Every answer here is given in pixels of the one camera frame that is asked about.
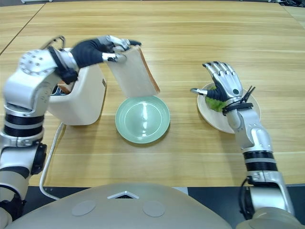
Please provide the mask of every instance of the ceramic plate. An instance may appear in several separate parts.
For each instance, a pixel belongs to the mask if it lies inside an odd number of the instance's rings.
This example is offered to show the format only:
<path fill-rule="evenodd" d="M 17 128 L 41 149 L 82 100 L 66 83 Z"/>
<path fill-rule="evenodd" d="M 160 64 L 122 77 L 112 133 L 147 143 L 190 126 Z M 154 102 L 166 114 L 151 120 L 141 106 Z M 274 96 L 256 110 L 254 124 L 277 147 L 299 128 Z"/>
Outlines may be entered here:
<path fill-rule="evenodd" d="M 170 111 L 156 96 L 128 98 L 115 115 L 115 125 L 122 137 L 139 144 L 157 140 L 169 124 Z"/>
<path fill-rule="evenodd" d="M 214 83 L 209 83 L 206 86 L 204 86 L 204 89 L 211 88 L 214 85 Z M 253 109 L 257 112 L 259 115 L 259 118 L 261 119 L 261 108 L 258 105 L 257 100 L 251 95 L 248 99 L 249 103 L 253 104 Z M 207 104 L 205 103 L 205 98 L 202 95 L 198 95 L 197 97 L 197 105 L 199 112 L 201 113 L 202 117 L 214 128 L 217 130 L 234 134 L 233 129 L 229 126 L 226 116 L 223 115 L 222 112 L 216 112 L 212 109 L 210 109 Z"/>

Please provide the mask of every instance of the wooden table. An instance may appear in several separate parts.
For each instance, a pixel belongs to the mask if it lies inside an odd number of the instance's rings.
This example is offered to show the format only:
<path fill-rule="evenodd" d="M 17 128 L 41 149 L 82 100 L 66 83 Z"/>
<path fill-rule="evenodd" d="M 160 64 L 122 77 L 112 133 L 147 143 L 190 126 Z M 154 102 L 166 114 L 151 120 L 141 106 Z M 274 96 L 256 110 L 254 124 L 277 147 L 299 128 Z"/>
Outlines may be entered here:
<path fill-rule="evenodd" d="M 305 8 L 285 6 L 285 10 L 287 10 L 305 29 Z"/>
<path fill-rule="evenodd" d="M 278 4 L 224 1 L 111 1 L 47 3 L 0 56 L 1 81 L 18 57 L 63 34 L 67 46 L 103 34 L 139 40 L 160 97 L 171 111 L 161 140 L 137 146 L 115 128 L 124 100 L 106 65 L 102 116 L 90 126 L 68 126 L 46 181 L 90 187 L 115 182 L 169 186 L 238 186 L 246 169 L 234 135 L 219 132 L 197 111 L 191 87 L 211 81 L 206 61 L 230 63 L 244 88 L 255 85 L 262 123 L 287 183 L 305 183 L 305 30 Z M 43 142 L 59 120 L 46 115 Z M 39 176 L 31 179 L 37 185 Z"/>
<path fill-rule="evenodd" d="M 0 53 L 42 7 L 43 4 L 0 7 Z"/>

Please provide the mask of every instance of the beige plate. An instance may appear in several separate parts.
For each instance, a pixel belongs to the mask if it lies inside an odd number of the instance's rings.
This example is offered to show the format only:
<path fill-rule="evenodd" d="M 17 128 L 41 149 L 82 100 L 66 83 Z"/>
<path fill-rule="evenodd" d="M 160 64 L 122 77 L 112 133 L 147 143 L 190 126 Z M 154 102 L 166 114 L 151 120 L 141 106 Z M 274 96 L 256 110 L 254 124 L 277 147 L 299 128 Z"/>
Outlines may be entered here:
<path fill-rule="evenodd" d="M 210 88 L 213 86 L 214 83 L 209 83 L 206 86 L 203 87 L 203 89 Z M 259 119 L 261 119 L 261 108 L 258 105 L 257 100 L 251 95 L 248 99 L 249 103 L 253 104 L 253 109 L 258 113 Z M 229 126 L 226 116 L 223 115 L 222 112 L 216 112 L 212 109 L 210 109 L 206 103 L 205 98 L 202 95 L 198 95 L 197 97 L 197 105 L 198 109 L 202 115 L 202 117 L 214 128 L 217 130 L 234 134 L 233 129 Z"/>

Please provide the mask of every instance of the white cable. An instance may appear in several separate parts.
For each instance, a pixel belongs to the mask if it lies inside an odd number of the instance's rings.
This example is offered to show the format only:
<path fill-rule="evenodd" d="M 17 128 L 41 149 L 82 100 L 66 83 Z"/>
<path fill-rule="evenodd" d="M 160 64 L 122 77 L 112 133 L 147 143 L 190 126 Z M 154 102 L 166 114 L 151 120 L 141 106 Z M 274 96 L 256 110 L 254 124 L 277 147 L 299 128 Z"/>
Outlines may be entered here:
<path fill-rule="evenodd" d="M 39 181 L 39 189 L 40 189 L 40 191 L 41 191 L 44 195 L 46 195 L 46 196 L 48 196 L 48 197 L 50 197 L 50 198 L 52 198 L 52 199 L 55 199 L 55 200 L 58 200 L 59 198 L 56 197 L 56 196 L 51 195 L 51 194 L 48 193 L 48 192 L 46 192 L 46 191 L 44 190 L 44 188 L 43 188 L 43 185 L 44 185 L 44 181 L 45 181 L 45 179 L 46 179 L 46 177 L 47 177 L 47 173 L 48 173 L 49 165 L 50 165 L 50 162 L 51 162 L 51 159 L 52 159 L 52 155 L 53 155 L 53 152 L 54 152 L 54 148 L 56 147 L 57 140 L 58 140 L 58 138 L 59 138 L 59 136 L 60 136 L 60 133 L 61 133 L 61 131 L 62 131 L 63 126 L 64 126 L 64 123 L 61 123 L 61 124 L 58 126 L 58 128 L 57 128 L 57 131 L 56 131 L 56 133 L 55 133 L 55 136 L 54 136 L 54 139 L 53 139 L 53 143 L 52 143 L 52 146 L 51 146 L 51 149 L 50 149 L 48 158 L 47 158 L 47 161 L 46 161 L 46 163 L 45 163 L 45 165 L 44 165 L 44 168 L 43 168 L 43 171 L 42 171 L 42 175 L 41 175 L 41 178 L 40 178 L 40 181 Z"/>

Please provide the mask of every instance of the robotic arm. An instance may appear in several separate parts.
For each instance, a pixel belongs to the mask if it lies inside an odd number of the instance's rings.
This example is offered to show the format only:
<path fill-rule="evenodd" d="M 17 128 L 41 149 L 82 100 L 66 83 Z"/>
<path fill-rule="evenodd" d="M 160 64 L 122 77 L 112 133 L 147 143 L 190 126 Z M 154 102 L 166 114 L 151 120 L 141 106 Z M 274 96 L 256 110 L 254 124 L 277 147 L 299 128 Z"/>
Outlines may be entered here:
<path fill-rule="evenodd" d="M 25 53 L 4 85 L 5 121 L 0 132 L 0 228 L 22 215 L 29 179 L 42 171 L 47 146 L 43 120 L 54 86 L 77 80 L 77 70 L 104 61 L 123 62 L 116 51 L 141 43 L 102 36 L 78 43 L 71 51 L 46 49 Z"/>
<path fill-rule="evenodd" d="M 193 88 L 192 92 L 226 102 L 223 114 L 235 132 L 247 168 L 245 181 L 253 185 L 244 194 L 244 206 L 240 201 L 245 219 L 265 207 L 283 209 L 294 215 L 293 205 L 283 176 L 277 170 L 271 138 L 260 123 L 252 104 L 247 99 L 254 88 L 243 96 L 243 88 L 235 70 L 222 62 L 208 62 L 203 66 L 210 73 L 215 90 Z"/>

